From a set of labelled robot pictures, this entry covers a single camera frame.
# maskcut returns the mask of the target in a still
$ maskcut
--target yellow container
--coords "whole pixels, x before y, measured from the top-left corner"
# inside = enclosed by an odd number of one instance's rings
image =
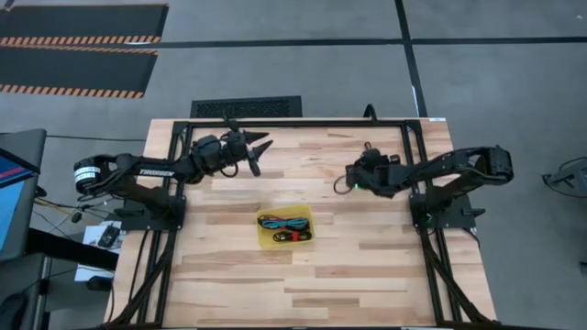
[[[259,234],[259,244],[264,248],[276,248],[276,247],[283,247],[291,244],[300,244],[300,243],[307,243],[311,242],[315,235],[314,232],[314,219],[312,217],[312,209],[308,205],[296,205],[296,206],[288,206],[282,208],[274,208],[274,209],[267,209],[267,210],[259,210],[257,212],[257,219],[262,216],[272,215],[274,217],[281,218],[283,220],[293,219],[293,218],[306,218],[308,219],[308,223],[310,225],[308,231],[312,235],[310,239],[304,241],[285,241],[285,242],[277,242],[273,239],[273,235],[282,232],[288,231],[285,228],[277,228],[277,229],[268,229],[264,228],[257,223],[257,232]]]

